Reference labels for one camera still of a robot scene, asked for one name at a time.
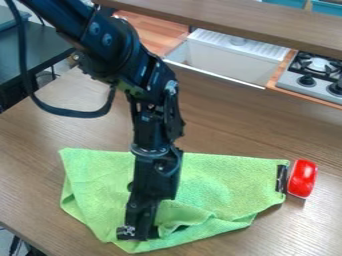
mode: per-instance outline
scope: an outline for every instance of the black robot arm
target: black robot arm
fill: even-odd
[[[123,19],[107,19],[79,0],[21,2],[75,46],[84,73],[126,94],[134,127],[131,151],[136,160],[124,225],[118,227],[117,235],[123,240],[157,238],[158,205],[176,197],[183,154],[174,146],[185,125],[174,72],[140,43],[136,31]]]

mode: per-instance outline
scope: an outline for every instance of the red object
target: red object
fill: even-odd
[[[290,175],[287,192],[301,198],[307,198],[315,185],[317,166],[308,160],[297,160]]]

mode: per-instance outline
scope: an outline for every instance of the wooden countertop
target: wooden countertop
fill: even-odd
[[[144,15],[342,59],[342,18],[255,0],[95,0]]]
[[[303,204],[288,197],[245,230],[161,250],[151,255],[339,255],[342,249],[342,112],[287,95],[216,81],[177,70],[188,152],[316,161],[319,176]],[[74,69],[44,87],[44,100],[91,110],[107,86]],[[128,104],[118,93],[108,116],[95,120],[53,116],[31,100],[0,116],[0,225],[48,255],[126,255],[101,244],[59,208],[66,147],[126,151]]]

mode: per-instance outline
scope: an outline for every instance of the wire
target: wire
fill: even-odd
[[[20,238],[17,236],[13,237],[10,250],[9,250],[9,256],[12,256],[18,249],[18,244],[21,242]]]
[[[40,23],[42,23],[42,26],[45,27],[45,22],[42,19],[42,17],[40,17],[40,15],[36,11],[32,10],[32,12],[34,13],[34,15],[37,16],[37,18],[39,19]]]
[[[23,80],[24,87],[27,91],[27,94],[31,97],[33,102],[42,110],[49,112],[54,115],[59,116],[67,116],[67,117],[76,117],[76,118],[97,118],[106,115],[114,101],[115,97],[115,85],[112,85],[110,87],[110,91],[107,97],[107,102],[102,106],[102,108],[92,111],[92,112],[86,112],[86,111],[76,111],[72,109],[64,109],[64,108],[57,108],[53,107],[51,105],[46,104],[45,102],[42,102],[33,91],[32,82],[31,79],[29,79],[28,71],[27,71],[27,59],[26,59],[26,52],[27,52],[27,46],[26,46],[26,32],[25,27],[23,24],[23,20],[21,19],[20,13],[14,4],[13,0],[5,0],[8,8],[11,10],[16,23],[18,27],[18,48],[19,48],[19,67],[21,72],[21,77]]]

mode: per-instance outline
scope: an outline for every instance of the stovetop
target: stovetop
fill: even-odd
[[[342,61],[298,52],[276,86],[342,105]]]

